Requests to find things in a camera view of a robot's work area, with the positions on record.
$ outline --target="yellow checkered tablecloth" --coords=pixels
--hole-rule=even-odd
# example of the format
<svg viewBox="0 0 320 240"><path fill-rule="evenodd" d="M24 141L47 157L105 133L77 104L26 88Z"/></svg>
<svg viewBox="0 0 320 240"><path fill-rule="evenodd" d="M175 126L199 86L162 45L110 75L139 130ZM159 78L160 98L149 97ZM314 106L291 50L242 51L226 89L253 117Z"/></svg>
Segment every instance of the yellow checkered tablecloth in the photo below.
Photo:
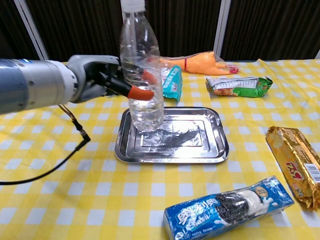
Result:
<svg viewBox="0 0 320 240"><path fill-rule="evenodd" d="M320 60L239 62L237 76L269 76L261 98L210 97L205 77L183 73L178 106L216 110L230 145L217 165L127 164L114 146L127 100L101 97L69 103L92 140L66 165L32 183L0 188L1 240L167 239L166 207L252 185L276 175L286 184L265 135L268 127L299 128L320 154ZM0 117L0 180L37 176L56 165L81 141L56 106ZM320 239L320 215L297 203L219 237L238 239Z"/></svg>

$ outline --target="biscuit package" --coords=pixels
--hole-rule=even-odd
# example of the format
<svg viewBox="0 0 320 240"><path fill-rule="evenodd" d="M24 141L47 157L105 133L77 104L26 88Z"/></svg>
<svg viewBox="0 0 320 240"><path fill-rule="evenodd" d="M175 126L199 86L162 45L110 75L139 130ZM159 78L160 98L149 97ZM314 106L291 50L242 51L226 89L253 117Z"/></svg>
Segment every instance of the biscuit package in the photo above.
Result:
<svg viewBox="0 0 320 240"><path fill-rule="evenodd" d="M163 221L170 240L198 240L278 213L293 203L278 179L271 176L249 187L170 206Z"/></svg>
<svg viewBox="0 0 320 240"><path fill-rule="evenodd" d="M258 98L263 97L272 85L268 77L207 78L208 88L214 95Z"/></svg>
<svg viewBox="0 0 320 240"><path fill-rule="evenodd" d="M298 201L320 207L320 158L296 128L272 126L266 134L275 159Z"/></svg>

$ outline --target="metal tray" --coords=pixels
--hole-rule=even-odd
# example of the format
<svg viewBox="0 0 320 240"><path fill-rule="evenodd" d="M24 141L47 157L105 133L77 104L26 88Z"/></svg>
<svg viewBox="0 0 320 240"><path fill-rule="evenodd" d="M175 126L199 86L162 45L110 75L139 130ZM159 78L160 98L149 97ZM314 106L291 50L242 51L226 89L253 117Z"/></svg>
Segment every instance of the metal tray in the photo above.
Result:
<svg viewBox="0 0 320 240"><path fill-rule="evenodd" d="M163 125L140 132L129 109L121 119L115 155L127 163L220 163L229 145L218 113L206 107L165 107Z"/></svg>

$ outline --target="red logo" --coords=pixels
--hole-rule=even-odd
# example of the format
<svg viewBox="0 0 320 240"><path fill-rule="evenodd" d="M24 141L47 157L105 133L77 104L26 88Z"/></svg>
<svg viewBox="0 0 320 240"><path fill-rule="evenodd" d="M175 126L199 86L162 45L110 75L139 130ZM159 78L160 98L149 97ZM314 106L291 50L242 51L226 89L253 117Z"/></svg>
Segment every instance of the red logo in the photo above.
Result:
<svg viewBox="0 0 320 240"><path fill-rule="evenodd" d="M293 162L286 162L286 168L289 170L289 173L293 179L304 179L302 173L296 168Z"/></svg>

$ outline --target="barcode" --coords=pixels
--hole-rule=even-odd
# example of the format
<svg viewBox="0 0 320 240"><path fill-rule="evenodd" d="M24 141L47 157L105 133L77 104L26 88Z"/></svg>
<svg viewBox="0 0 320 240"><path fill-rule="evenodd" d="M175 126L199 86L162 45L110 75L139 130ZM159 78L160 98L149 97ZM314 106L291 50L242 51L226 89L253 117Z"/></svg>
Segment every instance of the barcode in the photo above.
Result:
<svg viewBox="0 0 320 240"><path fill-rule="evenodd" d="M304 166L313 178L315 183L320 183L320 171L313 163L305 163Z"/></svg>

